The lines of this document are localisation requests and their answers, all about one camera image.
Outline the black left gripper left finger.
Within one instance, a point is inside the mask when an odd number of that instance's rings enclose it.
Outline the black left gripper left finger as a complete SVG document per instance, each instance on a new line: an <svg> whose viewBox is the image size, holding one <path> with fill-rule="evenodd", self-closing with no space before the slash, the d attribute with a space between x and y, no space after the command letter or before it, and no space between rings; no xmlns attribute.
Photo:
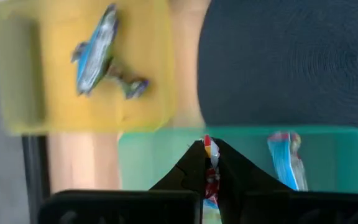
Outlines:
<svg viewBox="0 0 358 224"><path fill-rule="evenodd" d="M40 224L190 223L203 218L207 154L195 141L149 190L64 190L39 209Z"/></svg>

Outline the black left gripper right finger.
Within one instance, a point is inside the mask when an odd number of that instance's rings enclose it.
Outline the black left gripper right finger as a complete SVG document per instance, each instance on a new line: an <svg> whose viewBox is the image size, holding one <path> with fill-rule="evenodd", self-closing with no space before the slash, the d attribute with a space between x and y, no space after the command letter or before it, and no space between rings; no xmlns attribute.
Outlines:
<svg viewBox="0 0 358 224"><path fill-rule="evenodd" d="M218 139L223 223L358 223L358 194L295 191Z"/></svg>

